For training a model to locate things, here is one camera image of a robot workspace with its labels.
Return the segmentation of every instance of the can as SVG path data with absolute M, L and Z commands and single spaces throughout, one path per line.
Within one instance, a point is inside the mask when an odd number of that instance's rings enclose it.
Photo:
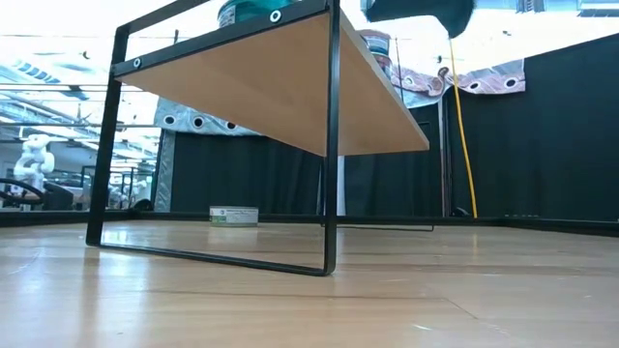
M 369 51 L 372 53 L 380 53 L 389 56 L 389 45 L 391 35 L 378 30 L 364 29 L 360 30 L 359 34 L 368 44 Z
M 296 1 L 293 0 L 229 0 L 218 13 L 217 19 L 220 28 L 248 20 L 257 15 L 267 15 L 286 7 Z

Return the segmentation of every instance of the black metal table frame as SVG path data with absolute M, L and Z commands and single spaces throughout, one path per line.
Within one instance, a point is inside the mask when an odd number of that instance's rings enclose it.
M 3 213 L 0 227 L 28 226 L 51 223 L 77 223 L 88 217 L 86 244 L 93 247 L 105 247 L 187 258 L 206 262 L 215 262 L 235 266 L 245 266 L 262 270 L 288 272 L 308 276 L 327 276 L 336 266 L 336 233 L 339 224 L 431 224 L 431 225 L 469 225 L 500 226 L 512 228 L 530 228 L 584 235 L 619 237 L 619 223 L 609 221 L 578 221 L 545 218 L 490 217 L 472 219 L 470 217 L 337 217 L 337 176 L 338 176 L 338 120 L 339 120 L 339 0 L 304 0 L 281 9 L 281 20 L 272 23 L 268 16 L 259 16 L 247 21 L 227 26 L 197 38 L 176 43 L 139 58 L 136 62 L 125 62 L 129 35 L 150 27 L 156 23 L 190 10 L 209 0 L 178 0 L 150 14 L 131 21 L 117 28 L 112 51 L 110 73 L 105 96 L 100 147 L 97 156 L 91 210 L 85 212 L 37 212 L 37 213 Z M 329 79 L 328 115 L 327 115 L 327 154 L 321 175 L 325 185 L 321 186 L 321 201 L 324 211 L 319 216 L 260 216 L 264 222 L 294 222 L 323 224 L 324 261 L 323 268 L 309 268 L 286 265 L 236 257 L 218 256 L 198 252 L 165 249 L 146 246 L 122 246 L 102 243 L 103 222 L 112 220 L 164 219 L 164 220 L 204 220 L 208 214 L 149 213 L 136 211 L 106 211 L 107 183 L 110 175 L 114 134 L 118 117 L 122 83 L 116 78 L 120 75 L 145 69 L 184 55 L 190 55 L 221 44 L 242 40 L 245 37 L 263 31 L 281 27 L 313 15 L 329 13 Z
M 339 18 L 341 9 L 339 0 L 305 0 L 279 10 L 279 20 L 271 20 L 269 15 L 260 15 L 234 25 L 223 27 L 199 37 L 176 43 L 172 46 L 148 53 L 139 58 L 126 60 L 129 35 L 150 27 L 175 15 L 190 10 L 208 0 L 178 0 L 143 17 L 133 20 L 116 29 L 112 59 L 107 81 L 107 92 L 103 111 L 103 121 L 86 244 L 92 247 L 115 248 L 122 250 L 141 251 L 158 255 L 188 258 L 199 261 L 215 262 L 235 266 L 244 266 L 262 270 L 280 271 L 307 276 L 327 276 L 336 267 L 337 258 L 337 195 L 338 195 L 338 129 L 339 129 Z M 324 224 L 324 256 L 322 268 L 311 268 L 282 263 L 266 262 L 245 258 L 219 256 L 206 253 L 189 252 L 176 249 L 123 246 L 104 243 L 103 222 L 105 220 L 105 201 L 107 199 L 107 184 L 109 181 L 114 133 L 118 119 L 118 107 L 121 98 L 122 83 L 118 77 L 146 69 L 183 56 L 191 55 L 219 45 L 242 40 L 258 35 L 264 31 L 288 25 L 315 15 L 328 14 L 329 24 L 329 67 L 327 93 L 327 144 L 326 156 L 322 168 L 325 178 L 322 196 L 324 213 L 321 222 Z

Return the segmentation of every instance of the black metal leg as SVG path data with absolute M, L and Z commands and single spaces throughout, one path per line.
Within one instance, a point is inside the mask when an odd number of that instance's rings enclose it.
M 107 185 L 109 183 L 109 167 L 112 163 L 114 133 L 116 132 L 118 105 L 120 104 L 122 83 L 114 78 L 114 71 L 111 67 L 114 64 L 125 61 L 128 40 L 129 31 L 127 27 L 119 27 L 114 37 L 112 61 L 107 80 L 107 93 L 105 94 L 101 137 L 99 139 L 99 151 L 97 152 L 97 166 L 95 167 L 95 178 L 93 180 L 93 194 L 90 202 L 90 214 L 88 215 L 86 244 L 89 246 L 101 245 L 103 214 L 105 213 Z
M 306 266 L 296 266 L 281 264 L 275 262 L 251 260 L 238 257 L 218 256 L 201 252 L 190 252 L 167 248 L 149 247 L 149 246 L 125 246 L 110 243 L 102 243 L 103 232 L 103 213 L 105 211 L 105 201 L 107 198 L 107 185 L 110 174 L 110 164 L 113 151 L 114 132 L 116 129 L 116 119 L 118 117 L 118 106 L 120 102 L 121 83 L 115 80 L 115 76 L 120 75 L 119 70 L 123 65 L 126 50 L 127 40 L 131 32 L 143 29 L 167 17 L 187 10 L 205 0 L 181 0 L 172 3 L 167 7 L 156 10 L 142 18 L 130 22 L 123 27 L 120 27 L 116 33 L 114 43 L 114 51 L 112 55 L 112 65 L 117 70 L 110 72 L 110 77 L 107 86 L 107 95 L 105 98 L 105 111 L 103 113 L 102 135 L 100 149 L 97 158 L 97 167 L 95 172 L 95 182 L 93 185 L 93 199 L 91 212 L 89 215 L 88 233 L 86 243 L 89 246 L 105 247 L 126 251 L 139 251 L 150 254 L 165 255 L 172 257 L 187 258 L 191 260 L 199 260 L 205 262 L 215 262 L 234 266 L 251 267 L 261 270 L 287 272 L 307 276 L 327 276 L 333 272 L 336 267 L 337 258 L 337 223 L 338 223 L 338 122 L 339 122 L 339 0 L 330 1 L 327 7 L 323 2 L 307 2 L 291 5 L 283 12 L 290 12 L 291 16 L 288 22 L 280 21 L 278 25 L 292 23 L 295 15 L 301 19 L 310 15 L 323 15 L 329 11 L 330 15 L 330 30 L 329 30 L 329 78 L 327 89 L 327 143 L 325 160 L 322 168 L 324 184 L 320 191 L 321 202 L 324 204 L 324 212 L 320 212 L 324 221 L 324 262 L 323 267 L 313 268 Z
M 339 0 L 329 3 L 329 87 L 327 99 L 327 151 L 324 179 L 324 263 L 323 275 L 336 268 L 338 257 L 338 138 L 339 138 Z

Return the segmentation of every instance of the black backdrop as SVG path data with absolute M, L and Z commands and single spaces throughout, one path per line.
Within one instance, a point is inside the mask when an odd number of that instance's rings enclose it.
M 439 216 L 437 106 L 413 110 L 432 150 L 347 157 L 349 215 Z M 177 133 L 170 210 L 258 207 L 262 214 L 316 214 L 322 158 L 264 136 Z
M 265 136 L 177 133 L 170 210 L 257 207 L 261 214 L 316 214 L 322 159 Z
M 619 35 L 525 60 L 527 90 L 461 94 L 480 217 L 619 218 Z M 451 208 L 471 212 L 453 91 Z M 441 215 L 436 105 L 412 110 L 430 151 L 349 157 L 349 215 Z M 315 214 L 321 159 L 266 137 L 178 133 L 171 210 Z
M 411 113 L 426 134 L 430 151 L 346 157 L 348 215 L 441 216 L 438 107 L 420 107 Z
M 480 217 L 619 218 L 619 35 L 527 58 L 526 92 L 462 93 Z M 453 91 L 454 206 L 471 211 Z

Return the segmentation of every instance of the wooden tabletop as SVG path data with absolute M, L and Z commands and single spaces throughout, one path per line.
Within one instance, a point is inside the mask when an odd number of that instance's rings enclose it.
M 324 156 L 328 28 L 329 15 L 316 15 L 120 79 Z M 344 13 L 340 32 L 339 154 L 427 150 L 426 136 Z

